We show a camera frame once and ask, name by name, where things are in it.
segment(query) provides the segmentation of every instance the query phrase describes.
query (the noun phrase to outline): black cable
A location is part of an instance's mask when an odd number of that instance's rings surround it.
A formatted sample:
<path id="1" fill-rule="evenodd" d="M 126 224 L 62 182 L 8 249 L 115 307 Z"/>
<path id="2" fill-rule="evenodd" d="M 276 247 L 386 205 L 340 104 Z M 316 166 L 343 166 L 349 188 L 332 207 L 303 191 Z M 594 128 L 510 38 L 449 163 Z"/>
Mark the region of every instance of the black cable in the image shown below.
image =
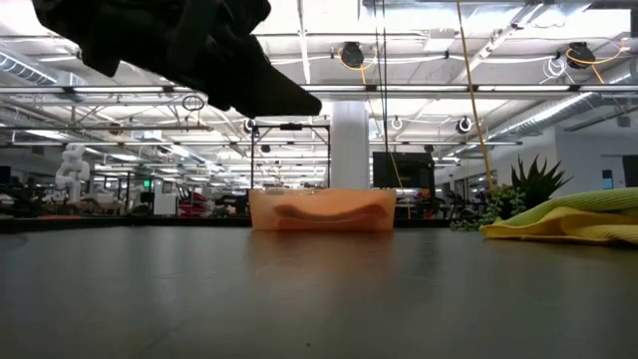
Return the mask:
<path id="1" fill-rule="evenodd" d="M 373 0 L 372 1 L 372 6 L 373 6 L 373 10 L 375 12 L 375 42 L 377 45 L 377 58 L 380 59 L 381 58 L 381 46 L 379 44 L 379 28 L 377 27 L 377 0 Z M 386 46 L 384 44 L 384 48 L 383 48 L 383 52 L 384 52 L 384 59 L 387 59 L 388 56 L 386 54 Z M 384 66 L 386 67 L 386 73 L 387 73 L 387 68 L 388 68 L 388 62 L 386 61 L 384 63 Z M 379 72 L 379 89 L 381 90 L 381 117 L 383 119 L 383 131 L 384 131 L 384 141 L 385 141 L 385 146 L 386 146 L 386 173 L 389 174 L 392 170 L 392 168 L 390 167 L 390 147 L 388 146 L 388 109 L 386 108 L 387 103 L 384 102 L 384 81 L 383 81 L 383 73 L 381 72 L 381 62 L 379 62 L 379 66 L 377 66 L 378 72 Z M 388 176 L 384 176 L 385 183 L 384 183 L 384 187 L 385 188 L 390 188 L 390 178 Z"/>
<path id="2" fill-rule="evenodd" d="M 385 126 L 386 126 L 386 153 L 388 153 L 390 151 L 390 148 L 388 146 L 388 35 L 387 35 L 387 31 L 386 31 L 386 0 L 381 0 L 381 8 L 382 8 L 382 12 L 383 12 L 383 58 L 384 58 L 384 78 L 385 78 L 385 84 L 382 84 L 384 89 L 383 89 L 383 93 L 385 94 L 385 108 L 386 108 L 386 115 L 384 116 L 384 122 L 385 122 Z"/>

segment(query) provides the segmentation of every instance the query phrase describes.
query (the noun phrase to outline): potted plant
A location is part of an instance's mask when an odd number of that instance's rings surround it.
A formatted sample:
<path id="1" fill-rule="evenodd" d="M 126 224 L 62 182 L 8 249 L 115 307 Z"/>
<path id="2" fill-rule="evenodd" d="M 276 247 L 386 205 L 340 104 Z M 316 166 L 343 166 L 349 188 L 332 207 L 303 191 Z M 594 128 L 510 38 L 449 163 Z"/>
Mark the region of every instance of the potted plant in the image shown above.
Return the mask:
<path id="1" fill-rule="evenodd" d="M 498 186 L 489 194 L 485 214 L 454 220 L 450 224 L 450 228 L 452 230 L 479 230 L 482 225 L 492 224 L 498 218 L 509 219 L 547 201 L 552 194 L 573 178 L 563 179 L 565 171 L 559 172 L 559 166 L 560 162 L 549 172 L 546 172 L 547 160 L 545 160 L 542 169 L 539 170 L 538 156 L 536 156 L 526 175 L 523 162 L 518 158 L 519 174 L 512 166 L 511 186 Z"/>

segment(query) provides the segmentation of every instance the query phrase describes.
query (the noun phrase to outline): black monitor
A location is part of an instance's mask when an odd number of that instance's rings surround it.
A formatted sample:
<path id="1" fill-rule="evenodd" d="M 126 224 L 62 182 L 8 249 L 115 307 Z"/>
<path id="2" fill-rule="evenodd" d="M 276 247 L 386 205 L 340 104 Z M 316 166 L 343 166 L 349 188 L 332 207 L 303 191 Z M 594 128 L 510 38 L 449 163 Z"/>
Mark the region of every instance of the black monitor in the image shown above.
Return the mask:
<path id="1" fill-rule="evenodd" d="M 9 184 L 11 181 L 11 168 L 0 166 L 0 184 Z"/>
<path id="2" fill-rule="evenodd" d="M 426 153 L 372 153 L 373 185 L 377 188 L 434 188 L 435 162 Z"/>

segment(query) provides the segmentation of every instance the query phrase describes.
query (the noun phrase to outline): white pillar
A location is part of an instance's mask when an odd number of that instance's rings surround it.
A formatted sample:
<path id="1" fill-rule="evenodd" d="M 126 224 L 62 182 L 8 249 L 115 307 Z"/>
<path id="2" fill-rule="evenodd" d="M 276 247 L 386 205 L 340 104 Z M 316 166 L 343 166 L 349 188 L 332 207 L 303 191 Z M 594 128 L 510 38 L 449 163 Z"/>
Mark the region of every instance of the white pillar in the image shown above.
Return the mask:
<path id="1" fill-rule="evenodd" d="M 362 101 L 340 101 L 332 115 L 330 186 L 370 188 L 368 110 Z"/>

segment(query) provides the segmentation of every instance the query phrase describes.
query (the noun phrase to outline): white robot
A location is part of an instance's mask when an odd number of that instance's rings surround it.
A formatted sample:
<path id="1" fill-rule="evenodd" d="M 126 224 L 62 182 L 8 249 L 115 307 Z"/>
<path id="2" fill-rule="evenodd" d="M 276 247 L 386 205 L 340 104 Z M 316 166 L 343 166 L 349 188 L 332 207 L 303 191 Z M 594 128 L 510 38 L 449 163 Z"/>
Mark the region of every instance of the white robot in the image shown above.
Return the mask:
<path id="1" fill-rule="evenodd" d="M 82 161 L 84 151 L 84 146 L 67 145 L 62 152 L 62 165 L 56 172 L 56 188 L 69 189 L 69 202 L 80 200 L 80 181 L 88 180 L 91 174 L 89 164 Z"/>

